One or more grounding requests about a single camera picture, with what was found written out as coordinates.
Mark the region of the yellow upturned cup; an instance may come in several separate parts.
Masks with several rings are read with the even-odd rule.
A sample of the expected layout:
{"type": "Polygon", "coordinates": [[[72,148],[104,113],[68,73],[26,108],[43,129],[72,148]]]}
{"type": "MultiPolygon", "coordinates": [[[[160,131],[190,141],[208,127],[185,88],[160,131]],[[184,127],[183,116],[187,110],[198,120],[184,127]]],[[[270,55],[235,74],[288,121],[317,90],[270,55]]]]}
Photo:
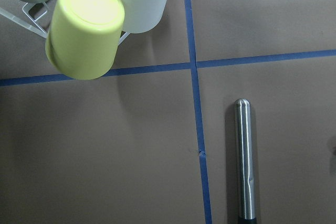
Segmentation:
{"type": "Polygon", "coordinates": [[[112,67],[124,23],[121,0],[57,0],[45,51],[61,73],[92,80],[112,67]]]}

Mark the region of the steel muddler black tip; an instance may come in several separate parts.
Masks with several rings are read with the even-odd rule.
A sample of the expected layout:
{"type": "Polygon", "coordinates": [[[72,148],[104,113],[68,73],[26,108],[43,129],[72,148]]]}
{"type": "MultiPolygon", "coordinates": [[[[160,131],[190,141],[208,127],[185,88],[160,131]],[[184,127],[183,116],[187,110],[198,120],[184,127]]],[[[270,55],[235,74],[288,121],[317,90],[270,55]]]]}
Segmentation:
{"type": "Polygon", "coordinates": [[[250,103],[247,99],[240,98],[235,101],[234,109],[238,169],[238,223],[257,223],[250,103]]]}

